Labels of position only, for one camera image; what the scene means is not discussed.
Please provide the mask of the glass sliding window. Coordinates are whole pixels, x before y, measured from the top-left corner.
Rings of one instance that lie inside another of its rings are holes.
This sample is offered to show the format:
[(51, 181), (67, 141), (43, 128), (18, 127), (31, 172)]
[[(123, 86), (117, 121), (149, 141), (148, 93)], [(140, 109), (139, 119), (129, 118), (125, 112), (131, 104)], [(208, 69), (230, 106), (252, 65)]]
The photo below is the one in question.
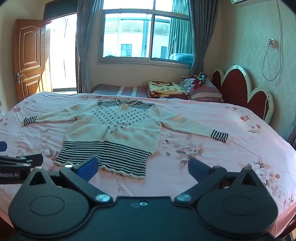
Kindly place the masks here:
[(101, 63), (190, 66), (169, 60), (193, 54), (188, 1), (103, 1)]

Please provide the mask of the grey right curtain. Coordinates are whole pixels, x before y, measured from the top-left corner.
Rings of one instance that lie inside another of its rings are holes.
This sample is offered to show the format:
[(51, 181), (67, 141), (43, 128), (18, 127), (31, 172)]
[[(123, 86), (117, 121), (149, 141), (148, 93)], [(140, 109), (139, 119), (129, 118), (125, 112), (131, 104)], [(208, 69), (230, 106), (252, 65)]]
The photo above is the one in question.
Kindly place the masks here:
[(194, 58), (191, 75), (198, 74), (204, 69), (204, 57), (214, 33), (219, 3), (219, 0), (188, 1)]

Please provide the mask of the cream striped knit sweater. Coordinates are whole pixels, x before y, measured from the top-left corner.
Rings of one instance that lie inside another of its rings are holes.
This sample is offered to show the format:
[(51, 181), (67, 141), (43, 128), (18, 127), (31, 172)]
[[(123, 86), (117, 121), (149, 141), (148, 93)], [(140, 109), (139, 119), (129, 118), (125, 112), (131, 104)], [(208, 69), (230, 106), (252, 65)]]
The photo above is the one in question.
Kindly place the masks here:
[(227, 142), (229, 134), (208, 128), (180, 113), (166, 111), (140, 100), (97, 100), (76, 104), (40, 116), (26, 117), (33, 123), (73, 121), (56, 162), (79, 165), (96, 157), (99, 169), (133, 179), (144, 179), (146, 162), (157, 149), (163, 127), (175, 132)]

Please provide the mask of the striped mattress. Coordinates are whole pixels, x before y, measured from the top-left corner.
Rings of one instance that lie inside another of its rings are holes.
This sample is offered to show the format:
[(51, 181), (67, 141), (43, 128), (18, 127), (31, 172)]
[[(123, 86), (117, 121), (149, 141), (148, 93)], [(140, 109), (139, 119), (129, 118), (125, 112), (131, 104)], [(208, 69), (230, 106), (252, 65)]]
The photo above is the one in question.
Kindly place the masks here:
[(93, 94), (147, 98), (147, 89), (145, 86), (124, 87), (124, 86), (116, 86), (116, 85), (109, 85), (109, 84), (99, 84), (93, 91)]

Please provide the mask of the striped pillow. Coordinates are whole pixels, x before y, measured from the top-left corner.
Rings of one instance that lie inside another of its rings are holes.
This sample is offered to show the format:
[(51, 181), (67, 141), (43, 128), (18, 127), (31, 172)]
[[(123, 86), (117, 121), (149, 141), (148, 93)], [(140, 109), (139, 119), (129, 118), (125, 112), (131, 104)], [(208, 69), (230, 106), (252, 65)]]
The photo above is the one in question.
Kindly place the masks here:
[(195, 78), (182, 78), (180, 87), (185, 90), (190, 100), (201, 102), (218, 102), (223, 103), (221, 92), (206, 79), (205, 83), (199, 87), (193, 85)]

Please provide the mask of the white air conditioner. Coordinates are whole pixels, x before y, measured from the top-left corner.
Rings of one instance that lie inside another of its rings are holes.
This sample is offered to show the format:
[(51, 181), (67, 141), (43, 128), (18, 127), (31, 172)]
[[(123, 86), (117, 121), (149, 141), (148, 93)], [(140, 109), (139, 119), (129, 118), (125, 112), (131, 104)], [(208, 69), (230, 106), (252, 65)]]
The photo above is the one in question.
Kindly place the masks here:
[(243, 7), (251, 4), (262, 3), (264, 1), (268, 1), (268, 0), (231, 0), (230, 2), (234, 6)]

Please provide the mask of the grey curtain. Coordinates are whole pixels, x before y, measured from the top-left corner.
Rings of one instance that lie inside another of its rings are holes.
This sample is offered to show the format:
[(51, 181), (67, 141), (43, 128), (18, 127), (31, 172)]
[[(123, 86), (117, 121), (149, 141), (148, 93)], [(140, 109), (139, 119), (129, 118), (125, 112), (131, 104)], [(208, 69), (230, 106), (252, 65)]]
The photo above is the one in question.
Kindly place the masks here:
[(82, 0), (77, 5), (76, 23), (76, 85), (78, 93), (91, 91), (89, 51), (92, 27), (96, 12), (102, 9), (103, 1)]
[(219, 0), (188, 1), (194, 58), (191, 75), (198, 74), (204, 69), (204, 57), (214, 33), (219, 3)]

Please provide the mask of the brown wooden door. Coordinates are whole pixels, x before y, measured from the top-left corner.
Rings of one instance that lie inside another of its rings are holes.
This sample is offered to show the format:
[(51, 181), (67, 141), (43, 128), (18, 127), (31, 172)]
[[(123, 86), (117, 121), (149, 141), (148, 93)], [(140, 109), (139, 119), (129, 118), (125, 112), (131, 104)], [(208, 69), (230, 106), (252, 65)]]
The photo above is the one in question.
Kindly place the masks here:
[(39, 92), (52, 91), (49, 39), (45, 21), (29, 19), (15, 21), (13, 67), (19, 101)]

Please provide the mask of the red heart-shaped headboard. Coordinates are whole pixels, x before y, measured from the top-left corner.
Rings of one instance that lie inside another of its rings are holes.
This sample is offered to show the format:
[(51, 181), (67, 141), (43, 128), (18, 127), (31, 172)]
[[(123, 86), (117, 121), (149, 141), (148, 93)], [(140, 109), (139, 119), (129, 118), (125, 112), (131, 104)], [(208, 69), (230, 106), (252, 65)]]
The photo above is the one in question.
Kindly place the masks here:
[(263, 86), (253, 88), (243, 67), (234, 65), (226, 72), (217, 68), (212, 74), (211, 82), (221, 92), (225, 103), (247, 108), (266, 123), (270, 123), (274, 113), (273, 96)]

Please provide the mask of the red dark hair accessory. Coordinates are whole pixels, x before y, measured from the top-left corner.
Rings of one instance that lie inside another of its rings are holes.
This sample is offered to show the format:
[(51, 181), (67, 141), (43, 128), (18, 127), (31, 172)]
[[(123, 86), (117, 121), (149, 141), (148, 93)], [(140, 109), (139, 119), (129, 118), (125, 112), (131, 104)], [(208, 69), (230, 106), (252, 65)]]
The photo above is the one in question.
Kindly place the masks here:
[(207, 80), (207, 75), (203, 72), (200, 72), (198, 75), (193, 75), (192, 78), (194, 79), (191, 83), (191, 85), (194, 86), (194, 88), (201, 87)]

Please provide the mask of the grey left curtain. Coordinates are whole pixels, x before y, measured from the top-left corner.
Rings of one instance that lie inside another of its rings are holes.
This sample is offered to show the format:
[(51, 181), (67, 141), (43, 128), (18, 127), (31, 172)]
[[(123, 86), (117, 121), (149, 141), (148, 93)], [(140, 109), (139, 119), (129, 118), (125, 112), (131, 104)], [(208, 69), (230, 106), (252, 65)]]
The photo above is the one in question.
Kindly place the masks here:
[(78, 93), (91, 91), (89, 51), (92, 27), (96, 12), (102, 9), (103, 1), (82, 0), (77, 5), (76, 23), (76, 85)]

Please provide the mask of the wall socket with plug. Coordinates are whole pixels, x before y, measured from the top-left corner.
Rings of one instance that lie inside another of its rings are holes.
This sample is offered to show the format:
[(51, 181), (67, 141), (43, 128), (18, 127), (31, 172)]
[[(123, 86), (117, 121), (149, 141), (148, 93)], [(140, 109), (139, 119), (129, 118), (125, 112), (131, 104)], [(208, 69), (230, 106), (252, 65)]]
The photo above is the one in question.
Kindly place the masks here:
[(268, 39), (268, 46), (271, 48), (278, 48), (279, 43), (277, 40), (273, 39), (273, 38), (269, 38)]

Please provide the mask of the yellow red folded blanket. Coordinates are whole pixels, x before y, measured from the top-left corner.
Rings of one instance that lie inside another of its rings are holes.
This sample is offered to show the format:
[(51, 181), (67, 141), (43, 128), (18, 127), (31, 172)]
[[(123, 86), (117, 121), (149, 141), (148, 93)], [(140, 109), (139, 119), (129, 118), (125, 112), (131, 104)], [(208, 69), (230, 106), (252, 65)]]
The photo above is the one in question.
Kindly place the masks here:
[(159, 80), (148, 82), (147, 97), (189, 99), (187, 92), (176, 83)]

